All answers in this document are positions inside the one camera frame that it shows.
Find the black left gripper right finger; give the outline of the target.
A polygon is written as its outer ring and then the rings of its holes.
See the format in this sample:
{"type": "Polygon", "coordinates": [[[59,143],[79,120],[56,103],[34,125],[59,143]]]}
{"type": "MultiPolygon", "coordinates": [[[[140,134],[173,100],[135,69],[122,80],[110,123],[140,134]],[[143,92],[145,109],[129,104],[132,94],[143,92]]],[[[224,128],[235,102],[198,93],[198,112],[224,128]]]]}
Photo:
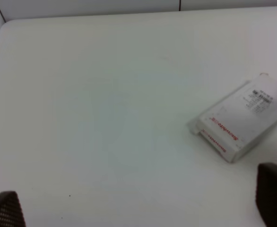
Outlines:
{"type": "Polygon", "coordinates": [[[277,165],[258,165],[256,206],[267,227],[277,227],[277,165]]]}

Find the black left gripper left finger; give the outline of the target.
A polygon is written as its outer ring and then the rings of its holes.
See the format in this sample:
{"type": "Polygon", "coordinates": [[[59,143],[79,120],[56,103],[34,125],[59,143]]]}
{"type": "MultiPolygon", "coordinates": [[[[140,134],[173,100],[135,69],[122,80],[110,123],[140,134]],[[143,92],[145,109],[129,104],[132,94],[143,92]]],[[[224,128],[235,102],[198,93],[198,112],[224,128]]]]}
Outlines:
{"type": "Polygon", "coordinates": [[[15,191],[0,193],[0,227],[25,227],[23,211],[15,191]]]}

